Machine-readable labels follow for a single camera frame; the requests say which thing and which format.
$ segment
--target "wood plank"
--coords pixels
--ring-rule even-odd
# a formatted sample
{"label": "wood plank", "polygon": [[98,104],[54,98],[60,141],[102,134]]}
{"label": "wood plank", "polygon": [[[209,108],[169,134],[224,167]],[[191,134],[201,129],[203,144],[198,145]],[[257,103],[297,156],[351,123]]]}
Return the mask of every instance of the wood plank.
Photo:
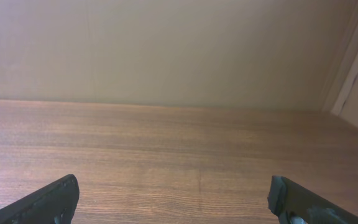
{"label": "wood plank", "polygon": [[0,208],[65,174],[73,223],[278,223],[271,175],[358,215],[358,130],[324,113],[0,100]]}

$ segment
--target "wooden surface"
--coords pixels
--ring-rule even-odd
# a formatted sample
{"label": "wooden surface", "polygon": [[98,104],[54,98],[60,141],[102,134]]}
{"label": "wooden surface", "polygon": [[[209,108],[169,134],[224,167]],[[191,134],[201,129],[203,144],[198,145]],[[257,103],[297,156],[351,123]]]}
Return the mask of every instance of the wooden surface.
{"label": "wooden surface", "polygon": [[358,215],[358,130],[319,113],[0,101],[0,208],[75,174],[73,223],[278,223],[284,175]]}

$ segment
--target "table top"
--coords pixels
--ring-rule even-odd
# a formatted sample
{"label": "table top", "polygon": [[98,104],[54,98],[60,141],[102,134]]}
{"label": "table top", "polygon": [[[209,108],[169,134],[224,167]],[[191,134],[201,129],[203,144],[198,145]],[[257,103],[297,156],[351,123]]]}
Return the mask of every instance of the table top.
{"label": "table top", "polygon": [[358,215],[358,129],[314,112],[0,100],[0,208],[66,174],[73,223],[278,223],[272,175]]}

